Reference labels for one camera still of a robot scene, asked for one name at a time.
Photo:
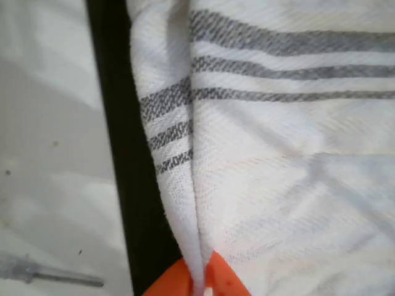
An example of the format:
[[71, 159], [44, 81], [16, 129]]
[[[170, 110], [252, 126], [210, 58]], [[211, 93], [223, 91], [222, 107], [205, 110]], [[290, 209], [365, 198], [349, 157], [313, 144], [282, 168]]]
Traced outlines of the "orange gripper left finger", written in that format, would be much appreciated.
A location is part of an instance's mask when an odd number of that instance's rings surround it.
[[144, 296], [189, 296], [192, 293], [189, 269], [184, 259], [179, 259], [145, 291]]

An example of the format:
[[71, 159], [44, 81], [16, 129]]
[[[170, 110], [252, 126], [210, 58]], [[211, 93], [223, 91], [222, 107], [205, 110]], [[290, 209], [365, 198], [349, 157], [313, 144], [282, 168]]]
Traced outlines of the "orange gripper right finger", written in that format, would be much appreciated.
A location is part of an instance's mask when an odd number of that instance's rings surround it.
[[216, 251], [212, 252], [206, 266], [206, 286], [212, 289], [216, 296], [249, 296], [240, 278]]

